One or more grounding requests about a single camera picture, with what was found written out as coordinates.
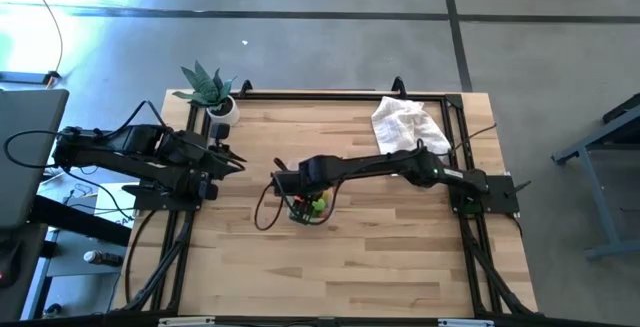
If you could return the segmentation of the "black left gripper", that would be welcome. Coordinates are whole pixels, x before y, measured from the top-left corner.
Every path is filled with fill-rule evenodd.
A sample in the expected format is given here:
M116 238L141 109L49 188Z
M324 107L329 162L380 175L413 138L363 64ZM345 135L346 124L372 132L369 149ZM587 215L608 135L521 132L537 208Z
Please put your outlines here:
M238 173L246 168L235 161L217 160L205 147L205 138L192 131L174 131L167 136L167 161L171 164L188 166L218 176L220 173ZM218 143L216 150L236 161L244 158L235 154L229 145Z

